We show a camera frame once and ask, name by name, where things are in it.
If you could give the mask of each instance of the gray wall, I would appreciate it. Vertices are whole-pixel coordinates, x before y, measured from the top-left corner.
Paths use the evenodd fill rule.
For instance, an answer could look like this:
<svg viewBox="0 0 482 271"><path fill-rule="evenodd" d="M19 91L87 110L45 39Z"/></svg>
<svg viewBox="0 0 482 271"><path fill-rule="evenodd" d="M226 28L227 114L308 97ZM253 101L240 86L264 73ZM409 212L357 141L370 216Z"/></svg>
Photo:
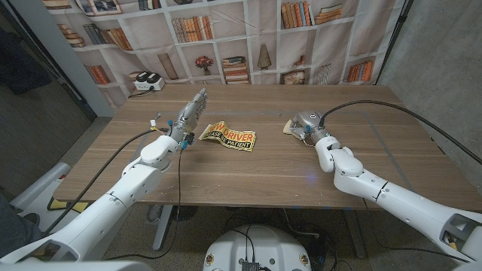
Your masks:
<svg viewBox="0 0 482 271"><path fill-rule="evenodd" d="M378 84L482 157L480 11L478 0L416 0ZM482 166L426 129L482 194Z"/></svg>

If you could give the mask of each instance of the small white device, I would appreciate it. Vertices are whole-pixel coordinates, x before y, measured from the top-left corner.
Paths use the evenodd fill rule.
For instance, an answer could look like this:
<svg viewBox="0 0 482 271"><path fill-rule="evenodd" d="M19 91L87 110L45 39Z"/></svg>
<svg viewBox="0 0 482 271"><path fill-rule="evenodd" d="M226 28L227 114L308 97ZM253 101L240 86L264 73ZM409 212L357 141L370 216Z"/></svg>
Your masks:
<svg viewBox="0 0 482 271"><path fill-rule="evenodd" d="M165 84L164 78L153 72L143 72L137 75L134 82L138 91L162 90Z"/></svg>

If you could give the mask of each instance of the yellow sticker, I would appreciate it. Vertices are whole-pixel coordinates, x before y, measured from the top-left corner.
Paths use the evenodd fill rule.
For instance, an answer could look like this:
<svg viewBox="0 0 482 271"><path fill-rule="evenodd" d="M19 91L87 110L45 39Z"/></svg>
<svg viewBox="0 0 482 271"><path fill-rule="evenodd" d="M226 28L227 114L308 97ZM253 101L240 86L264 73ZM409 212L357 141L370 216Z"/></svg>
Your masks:
<svg viewBox="0 0 482 271"><path fill-rule="evenodd" d="M252 131L238 132L227 128L224 121L209 124L199 140L218 140L223 146L241 151L253 151L255 146L256 133Z"/></svg>

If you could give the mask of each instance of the potted plant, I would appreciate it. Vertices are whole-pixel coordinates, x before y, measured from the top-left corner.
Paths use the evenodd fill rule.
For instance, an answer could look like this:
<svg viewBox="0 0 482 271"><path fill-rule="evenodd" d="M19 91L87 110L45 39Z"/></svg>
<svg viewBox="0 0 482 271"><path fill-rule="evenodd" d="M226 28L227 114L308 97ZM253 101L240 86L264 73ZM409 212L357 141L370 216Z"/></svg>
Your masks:
<svg viewBox="0 0 482 271"><path fill-rule="evenodd" d="M204 75L211 75L208 67L212 65L214 61L208 58L207 56L200 56L196 59L196 67L197 68L204 68Z"/></svg>

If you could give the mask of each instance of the white plastic casing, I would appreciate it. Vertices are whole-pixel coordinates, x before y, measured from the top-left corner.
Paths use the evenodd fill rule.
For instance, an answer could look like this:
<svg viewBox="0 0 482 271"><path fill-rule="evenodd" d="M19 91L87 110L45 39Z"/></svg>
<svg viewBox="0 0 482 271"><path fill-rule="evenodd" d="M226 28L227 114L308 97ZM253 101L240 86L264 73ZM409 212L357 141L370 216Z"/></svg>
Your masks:
<svg viewBox="0 0 482 271"><path fill-rule="evenodd" d="M136 85L136 89L139 91L146 91L146 90L149 90L151 87L154 87L154 90L162 90L165 84L166 83L164 82L164 78L160 78L159 81L152 84L148 83L147 81L134 82L134 85Z"/></svg>

